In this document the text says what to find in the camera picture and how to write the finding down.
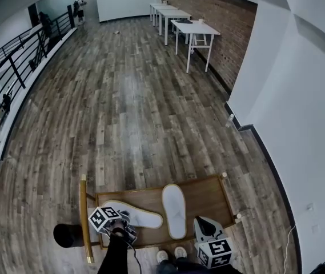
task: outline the black cable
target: black cable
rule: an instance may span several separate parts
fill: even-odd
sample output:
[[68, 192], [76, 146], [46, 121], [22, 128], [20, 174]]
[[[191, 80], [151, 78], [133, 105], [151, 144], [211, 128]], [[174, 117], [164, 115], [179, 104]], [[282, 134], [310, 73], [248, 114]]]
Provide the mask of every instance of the black cable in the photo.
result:
[[134, 248], [130, 243], [128, 243], [128, 241], [122, 239], [121, 236], [116, 235], [115, 233], [111, 232], [111, 231], [110, 231], [109, 229], [107, 229], [107, 228], [105, 228], [105, 229], [106, 229], [107, 231], [109, 231], [111, 235], [117, 236], [119, 239], [121, 239], [122, 241], [124, 241], [124, 242], [129, 246], [129, 247], [131, 247], [131, 248], [133, 249], [133, 251], [134, 251], [134, 257], [135, 257], [135, 259], [136, 259], [136, 261], [137, 261], [137, 263], [138, 263], [138, 266], [139, 266], [139, 274], [142, 274], [142, 266], [141, 266], [141, 264], [140, 264], [140, 262], [139, 262], [139, 260], [138, 260], [138, 258], [137, 258], [137, 252], [136, 252], [135, 248]]

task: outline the wooden board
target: wooden board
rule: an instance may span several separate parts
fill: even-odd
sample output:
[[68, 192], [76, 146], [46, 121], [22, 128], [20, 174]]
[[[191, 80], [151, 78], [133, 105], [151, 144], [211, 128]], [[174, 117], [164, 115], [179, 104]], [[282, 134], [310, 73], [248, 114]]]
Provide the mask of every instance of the wooden board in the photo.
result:
[[[226, 228], [235, 224], [230, 204], [219, 175], [189, 180], [178, 184], [184, 193], [186, 202], [187, 235], [183, 240], [194, 238], [193, 220], [204, 216], [218, 221]], [[163, 187], [144, 190], [96, 193], [97, 205], [108, 200], [119, 200], [132, 206], [156, 212], [163, 217], [163, 224], [158, 229], [137, 228], [138, 239], [135, 248], [155, 247], [176, 243], [168, 234], [167, 218], [161, 201]], [[107, 247], [108, 237], [101, 235], [101, 247]]]

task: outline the white table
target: white table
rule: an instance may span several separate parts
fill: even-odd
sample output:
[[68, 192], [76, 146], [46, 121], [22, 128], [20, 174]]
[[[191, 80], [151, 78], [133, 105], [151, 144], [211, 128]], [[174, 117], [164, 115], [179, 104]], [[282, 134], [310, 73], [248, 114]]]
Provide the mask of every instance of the white table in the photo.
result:
[[158, 24], [157, 15], [158, 15], [159, 10], [162, 10], [162, 9], [177, 9], [174, 6], [167, 5], [167, 4], [152, 6], [152, 8], [153, 8], [153, 26], [155, 26], [155, 18], [156, 18], [156, 25]]
[[154, 14], [154, 7], [155, 6], [166, 6], [166, 3], [150, 3], [150, 22], [152, 22], [152, 16], [155, 15]]
[[162, 16], [164, 16], [164, 44], [167, 46], [168, 20], [170, 18], [187, 18], [191, 15], [179, 9], [160, 9], [159, 11], [160, 28], [159, 35], [162, 35]]
[[[178, 54], [178, 36], [179, 36], [179, 30], [180, 30], [182, 33], [186, 34], [187, 36], [190, 35], [189, 53], [188, 53], [188, 57], [187, 57], [186, 73], [189, 72], [191, 52], [193, 51], [193, 49], [198, 49], [198, 48], [208, 48], [209, 49], [207, 64], [206, 64], [206, 72], [207, 72], [208, 65], [209, 65], [210, 53], [211, 53], [212, 45], [213, 45], [213, 39], [214, 39], [215, 35], [220, 35], [220, 33], [205, 23], [200, 23], [199, 21], [191, 21], [191, 22], [192, 22], [192, 24], [178, 23], [176, 21], [172, 21], [173, 25], [176, 26], [175, 55]], [[201, 40], [196, 39], [197, 34], [202, 34], [204, 39], [201, 39]], [[207, 45], [207, 39], [206, 39], [207, 34], [211, 35], [209, 46]], [[204, 44], [198, 45], [197, 42], [204, 42]]]

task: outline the wooden floor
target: wooden floor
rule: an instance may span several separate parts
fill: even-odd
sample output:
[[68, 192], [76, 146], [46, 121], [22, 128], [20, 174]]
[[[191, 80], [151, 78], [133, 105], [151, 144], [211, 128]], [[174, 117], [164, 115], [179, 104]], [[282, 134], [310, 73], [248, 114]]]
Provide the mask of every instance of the wooden floor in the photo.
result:
[[[83, 248], [53, 239], [56, 224], [79, 224], [83, 173], [93, 193], [223, 171], [233, 212], [243, 215], [227, 230], [235, 266], [283, 273], [290, 225], [267, 162], [251, 132], [224, 126], [228, 95], [197, 55], [186, 74], [187, 49], [174, 51], [173, 37], [164, 46], [149, 18], [85, 25], [58, 51], [0, 162], [0, 274], [97, 272], [104, 251], [94, 247], [88, 265]], [[143, 273], [154, 273], [157, 250], [138, 250]], [[292, 238], [288, 252], [287, 273], [296, 273]]]

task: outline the floor trim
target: floor trim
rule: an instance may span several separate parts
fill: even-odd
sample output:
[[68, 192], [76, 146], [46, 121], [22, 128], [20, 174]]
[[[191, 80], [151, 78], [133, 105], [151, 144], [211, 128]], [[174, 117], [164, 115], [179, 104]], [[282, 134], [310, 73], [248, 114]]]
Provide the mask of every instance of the floor trim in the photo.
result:
[[122, 19], [138, 18], [138, 17], [147, 17], [147, 16], [150, 16], [150, 14], [143, 14], [143, 15], [135, 15], [135, 16], [127, 16], [127, 17], [113, 18], [113, 19], [108, 19], [106, 21], [100, 21], [99, 23], [105, 23], [105, 22], [110, 22], [110, 21], [120, 21]]
[[[224, 104], [224, 107], [226, 109], [226, 111], [231, 115], [234, 114], [234, 112], [232, 111], [230, 105], [228, 104], [228, 102], [226, 102]], [[238, 122], [237, 118], [234, 117], [233, 123], [236, 127], [236, 129], [238, 131], [244, 131], [244, 130], [251, 130], [252, 134], [254, 135], [256, 142], [259, 144], [259, 147], [261, 149], [261, 151], [263, 152], [263, 155], [265, 156], [265, 159], [270, 167], [270, 170], [274, 176], [274, 179], [276, 181], [276, 185], [279, 188], [279, 192], [280, 195], [282, 196], [282, 199], [284, 201], [284, 206], [286, 208], [287, 211], [287, 215], [289, 218], [289, 223], [291, 228], [293, 228], [295, 226], [295, 220], [294, 220], [294, 215], [293, 215], [293, 211], [292, 208], [290, 206], [289, 203], [289, 199], [288, 196], [286, 194], [286, 191], [284, 189], [282, 180], [280, 179], [279, 173], [275, 168], [274, 162], [272, 161], [269, 152], [267, 151], [263, 141], [261, 140], [260, 135], [258, 134], [257, 130], [255, 129], [254, 125], [245, 125], [245, 126], [241, 126], [240, 123]], [[298, 238], [298, 231], [297, 231], [297, 227], [295, 227], [292, 230], [292, 234], [293, 234], [293, 239], [294, 239], [294, 247], [295, 247], [295, 254], [296, 254], [296, 259], [297, 259], [297, 266], [298, 266], [298, 274], [302, 274], [302, 255], [300, 253], [300, 244], [299, 244], [299, 238]]]
[[[197, 49], [195, 49], [194, 51], [200, 57], [200, 59], [203, 60], [204, 64], [207, 64], [207, 59], [203, 56], [203, 54], [201, 52], [199, 52], [199, 50], [197, 50]], [[212, 71], [213, 75], [216, 77], [216, 79], [218, 80], [218, 82], [220, 83], [220, 85], [222, 85], [222, 87], [224, 88], [224, 90], [226, 91], [226, 93], [228, 93], [229, 95], [231, 95], [232, 90], [224, 82], [223, 77], [221, 75], [219, 75], [219, 73], [216, 71], [216, 69], [212, 66], [211, 63], [208, 63], [208, 68]]]

